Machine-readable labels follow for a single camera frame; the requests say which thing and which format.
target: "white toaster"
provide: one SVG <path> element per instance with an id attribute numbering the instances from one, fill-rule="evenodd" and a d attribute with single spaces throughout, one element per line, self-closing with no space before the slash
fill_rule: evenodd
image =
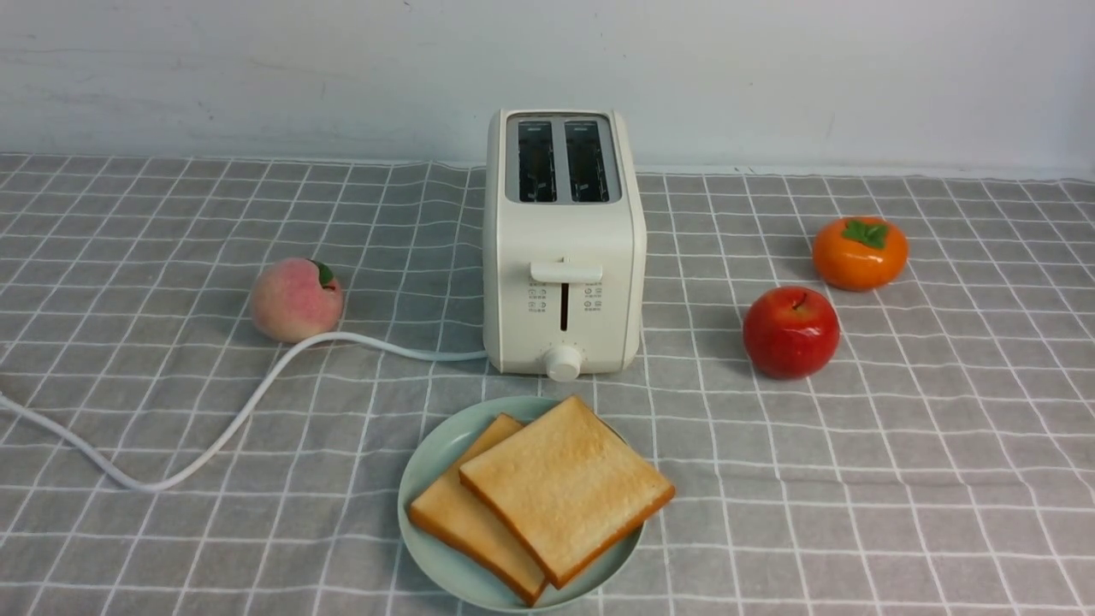
<path id="1" fill-rule="evenodd" d="M 616 112 L 502 109 L 483 212 L 483 344 L 503 374 L 626 369 L 638 350 L 646 220 Z"/>

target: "peach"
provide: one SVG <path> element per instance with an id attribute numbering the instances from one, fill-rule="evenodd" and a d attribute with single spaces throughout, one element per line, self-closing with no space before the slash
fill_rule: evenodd
<path id="1" fill-rule="evenodd" d="M 251 288 L 251 321 L 278 342 L 297 344 L 335 329 L 343 288 L 330 267 L 289 257 L 263 270 Z"/>

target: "persimmon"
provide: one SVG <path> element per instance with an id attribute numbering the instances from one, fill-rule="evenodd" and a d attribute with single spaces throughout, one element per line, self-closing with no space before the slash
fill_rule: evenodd
<path id="1" fill-rule="evenodd" d="M 814 239 L 814 267 L 826 282 L 844 290 L 887 284 L 908 259 L 909 240 L 901 229 L 874 216 L 833 220 Z"/>

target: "toast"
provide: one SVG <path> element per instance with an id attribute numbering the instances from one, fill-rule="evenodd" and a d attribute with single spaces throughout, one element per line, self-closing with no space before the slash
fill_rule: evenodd
<path id="1" fill-rule="evenodd" d="M 460 481 L 556 589 L 677 493 L 577 396 L 463 463 Z"/>
<path id="2" fill-rule="evenodd" d="M 458 468 L 518 433 L 507 415 L 491 422 L 474 443 L 407 509 L 411 523 L 494 573 L 532 607 L 548 581 L 525 547 L 479 499 L 460 485 Z"/>

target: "white cable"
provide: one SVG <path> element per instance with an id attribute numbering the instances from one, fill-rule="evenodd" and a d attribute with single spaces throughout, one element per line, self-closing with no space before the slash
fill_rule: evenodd
<path id="1" fill-rule="evenodd" d="M 106 460 L 105 457 L 103 457 L 102 454 L 96 452 L 95 449 L 89 445 L 87 441 L 77 437 L 64 426 L 60 426 L 57 422 L 46 417 L 43 417 L 32 410 L 24 408 L 23 406 L 9 399 L 2 393 L 0 393 L 0 403 L 2 403 L 4 407 L 11 409 L 15 415 L 22 417 L 27 421 L 32 421 L 41 426 L 42 428 L 45 428 L 46 430 L 53 432 L 54 434 L 60 437 L 65 441 L 68 441 L 69 443 L 74 445 L 78 450 L 80 450 L 89 458 L 91 458 L 91 462 L 99 465 L 100 468 L 106 472 L 106 474 L 110 475 L 112 478 L 114 478 L 115 481 L 122 484 L 126 488 L 129 488 L 131 490 L 138 490 L 141 492 L 160 492 L 178 485 L 181 481 L 188 478 L 191 475 L 194 475 L 195 472 L 197 472 L 199 468 L 201 468 L 203 465 L 209 462 L 210 458 L 217 455 L 217 452 L 219 452 L 221 448 L 224 446 L 224 443 L 228 443 L 229 439 L 231 439 L 232 435 L 235 434 L 235 431 L 240 429 L 240 426 L 242 426 L 243 422 L 246 421 L 249 417 L 251 417 L 251 412 L 254 411 L 255 406 L 258 404 L 258 400 L 262 399 L 262 397 L 266 394 L 266 391 L 269 390 L 270 384 L 274 383 L 274 380 L 277 377 L 277 375 L 280 374 L 283 370 L 285 370 L 285 367 L 288 365 L 293 358 L 296 358 L 301 351 L 308 349 L 309 347 L 319 345 L 320 342 L 326 342 L 330 340 L 346 340 L 349 342 L 357 342 L 360 345 L 365 345 L 367 347 L 379 349 L 381 351 L 388 351 L 389 353 L 394 353 L 396 356 L 402 356 L 404 358 L 410 358 L 412 360 L 422 360 L 425 362 L 466 362 L 471 360 L 482 360 L 486 358 L 485 351 L 475 351 L 472 353 L 433 353 L 427 351 L 414 351 L 411 349 L 403 349 L 401 347 L 396 347 L 394 345 L 384 342 L 382 340 L 378 340 L 376 338 L 370 338 L 367 336 L 349 334 L 349 333 L 338 333 L 338 332 L 327 333 L 304 339 L 298 342 L 296 346 L 293 346 L 292 349 L 289 349 L 289 351 L 286 352 L 286 355 L 283 356 L 280 360 L 278 360 L 278 363 L 274 365 L 274 369 L 270 370 L 269 374 L 266 375 L 266 379 L 264 379 L 263 382 L 258 384 L 258 387 L 255 390 L 255 393 L 251 395 L 251 399 L 247 400 L 247 404 L 243 406 L 243 408 L 240 410 L 240 414 L 235 416 L 234 420 L 232 420 L 232 423 L 224 429 L 224 432 L 221 433 L 221 435 L 217 439 L 217 441 L 214 442 L 214 444 L 210 445 L 209 449 L 206 450 L 204 454 L 198 456 L 197 460 L 192 462 L 186 468 L 180 470 L 178 473 L 169 477 L 168 479 L 164 479 L 163 481 L 158 481 L 155 484 L 143 484 L 141 481 L 137 481 L 132 477 L 129 477 L 120 469 L 118 469 L 118 467 L 114 466 L 114 464 L 112 464 L 111 461 Z"/>

